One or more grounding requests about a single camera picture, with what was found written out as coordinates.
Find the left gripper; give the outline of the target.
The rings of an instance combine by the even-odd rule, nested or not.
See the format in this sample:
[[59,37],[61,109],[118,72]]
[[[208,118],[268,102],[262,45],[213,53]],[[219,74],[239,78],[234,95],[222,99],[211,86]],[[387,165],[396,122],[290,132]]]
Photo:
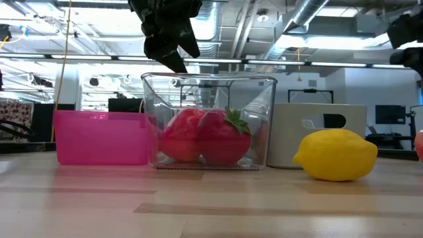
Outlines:
[[200,50],[191,18],[197,17],[202,0],[128,0],[130,11],[141,20],[144,53],[175,73],[187,73],[178,45],[193,58]]

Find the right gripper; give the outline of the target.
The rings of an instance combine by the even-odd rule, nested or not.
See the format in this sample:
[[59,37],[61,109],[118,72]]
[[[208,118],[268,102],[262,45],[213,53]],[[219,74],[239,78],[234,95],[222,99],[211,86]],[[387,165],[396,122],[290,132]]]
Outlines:
[[[388,27],[387,35],[393,49],[409,42],[423,42],[423,13],[401,15]],[[390,56],[389,63],[409,67],[423,79],[423,48],[406,48],[395,52]]]

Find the red toy tomato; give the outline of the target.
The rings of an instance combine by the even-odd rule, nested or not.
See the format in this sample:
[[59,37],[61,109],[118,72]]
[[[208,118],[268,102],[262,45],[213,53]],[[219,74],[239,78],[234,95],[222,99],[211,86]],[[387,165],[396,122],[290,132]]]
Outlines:
[[420,130],[414,139],[414,146],[416,149],[419,162],[423,163],[423,130]]
[[197,144],[198,124],[205,113],[198,108],[179,111],[161,134],[162,152],[179,163],[197,163],[200,157]]

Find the red strawberry with leaves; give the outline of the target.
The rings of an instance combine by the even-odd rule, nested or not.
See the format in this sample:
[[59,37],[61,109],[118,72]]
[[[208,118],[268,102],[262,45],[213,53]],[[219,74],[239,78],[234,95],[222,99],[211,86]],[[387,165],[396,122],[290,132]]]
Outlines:
[[249,150],[251,132],[239,110],[213,109],[202,116],[196,141],[207,164],[233,165]]

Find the yellow toy lemon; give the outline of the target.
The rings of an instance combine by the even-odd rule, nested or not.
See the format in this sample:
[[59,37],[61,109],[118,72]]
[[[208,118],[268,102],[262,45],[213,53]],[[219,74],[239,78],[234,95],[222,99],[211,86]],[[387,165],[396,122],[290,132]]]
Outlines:
[[293,162],[314,179],[342,182],[360,179],[375,166],[378,148],[346,129],[329,129],[305,136]]

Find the clear plastic bin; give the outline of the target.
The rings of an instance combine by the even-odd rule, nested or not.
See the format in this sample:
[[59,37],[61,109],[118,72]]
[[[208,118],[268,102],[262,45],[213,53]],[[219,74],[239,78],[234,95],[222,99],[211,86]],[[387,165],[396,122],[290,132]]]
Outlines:
[[[274,93],[273,77],[148,73],[142,75],[144,111],[149,116],[151,152],[149,164],[156,169],[252,170],[266,164]],[[171,119],[185,108],[206,113],[229,107],[241,112],[251,132],[249,150],[233,165],[209,165],[200,154],[197,163],[179,163],[166,156],[161,134]]]

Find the black background desk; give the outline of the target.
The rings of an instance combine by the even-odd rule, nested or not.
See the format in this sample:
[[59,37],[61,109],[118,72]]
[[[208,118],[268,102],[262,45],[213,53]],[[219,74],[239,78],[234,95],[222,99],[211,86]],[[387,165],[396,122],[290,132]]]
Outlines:
[[415,149],[414,137],[402,136],[401,134],[369,134],[365,140],[375,144],[379,149],[399,149],[403,150],[402,141],[410,141],[411,150]]

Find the pink plastic bin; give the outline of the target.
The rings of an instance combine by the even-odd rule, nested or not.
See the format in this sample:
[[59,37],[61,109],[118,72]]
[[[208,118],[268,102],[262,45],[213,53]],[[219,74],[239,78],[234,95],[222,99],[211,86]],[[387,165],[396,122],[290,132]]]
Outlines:
[[57,110],[54,130],[61,165],[145,165],[147,116],[133,112]]

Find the white plastic bin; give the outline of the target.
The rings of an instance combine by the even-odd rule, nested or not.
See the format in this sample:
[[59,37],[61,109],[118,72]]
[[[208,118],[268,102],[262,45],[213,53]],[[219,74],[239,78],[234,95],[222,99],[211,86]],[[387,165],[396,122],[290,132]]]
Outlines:
[[324,115],[341,115],[344,129],[365,136],[367,107],[353,104],[317,104],[284,102],[274,105],[267,165],[278,169],[300,169],[293,162],[301,140],[325,130]]

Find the black partition panel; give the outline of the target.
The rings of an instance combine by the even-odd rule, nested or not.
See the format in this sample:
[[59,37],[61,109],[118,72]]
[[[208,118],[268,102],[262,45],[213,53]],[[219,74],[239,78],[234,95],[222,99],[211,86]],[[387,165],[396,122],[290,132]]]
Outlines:
[[55,104],[34,104],[31,142],[50,142]]

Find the patterned curtain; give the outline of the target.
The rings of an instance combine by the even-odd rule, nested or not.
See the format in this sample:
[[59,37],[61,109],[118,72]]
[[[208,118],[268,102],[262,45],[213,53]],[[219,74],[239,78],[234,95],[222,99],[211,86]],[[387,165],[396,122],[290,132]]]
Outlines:
[[[0,102],[0,120],[31,128],[34,104],[29,102]],[[15,136],[0,129],[0,141],[28,142],[27,138]]]

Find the black wall monitor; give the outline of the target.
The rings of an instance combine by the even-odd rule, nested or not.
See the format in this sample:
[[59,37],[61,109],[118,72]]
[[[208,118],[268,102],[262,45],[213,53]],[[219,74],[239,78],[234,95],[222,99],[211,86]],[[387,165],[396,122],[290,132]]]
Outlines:
[[376,124],[405,124],[406,106],[404,105],[376,105]]

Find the black horizontal frame bar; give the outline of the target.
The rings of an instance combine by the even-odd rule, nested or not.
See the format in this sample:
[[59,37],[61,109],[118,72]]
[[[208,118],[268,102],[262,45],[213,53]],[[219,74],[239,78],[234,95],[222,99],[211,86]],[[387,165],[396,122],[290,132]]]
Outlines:
[[[1,59],[9,60],[34,60],[34,61],[59,61],[64,54],[23,54],[0,53]],[[143,56],[90,56],[67,55],[67,60],[76,63],[152,63],[153,59]],[[370,69],[410,69],[403,65],[372,64],[372,63],[337,63],[323,61],[287,61],[263,59],[224,59],[224,58],[183,58],[184,63],[210,63],[210,64],[239,64],[239,65],[277,65],[277,66],[305,66],[305,67],[345,67],[345,68],[370,68]]]

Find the black rectangular stand frame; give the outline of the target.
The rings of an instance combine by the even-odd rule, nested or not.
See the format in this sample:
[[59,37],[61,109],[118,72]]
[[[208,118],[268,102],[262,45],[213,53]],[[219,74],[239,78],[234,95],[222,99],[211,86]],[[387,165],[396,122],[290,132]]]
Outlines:
[[326,97],[331,104],[334,104],[334,91],[333,90],[318,90],[318,89],[288,89],[288,102],[291,102],[293,96],[291,97],[292,92],[302,92],[302,93],[320,93],[325,96],[324,93],[329,93],[330,98]]

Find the silver ceiling duct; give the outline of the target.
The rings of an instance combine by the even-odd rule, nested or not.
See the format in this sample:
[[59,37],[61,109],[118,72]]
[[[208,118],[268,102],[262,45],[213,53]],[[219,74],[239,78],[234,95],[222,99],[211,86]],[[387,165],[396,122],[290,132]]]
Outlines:
[[274,27],[274,41],[262,60],[279,60],[288,48],[301,48],[303,40],[290,36],[289,31],[300,30],[307,33],[309,23],[330,0],[297,0],[293,10],[281,15]]

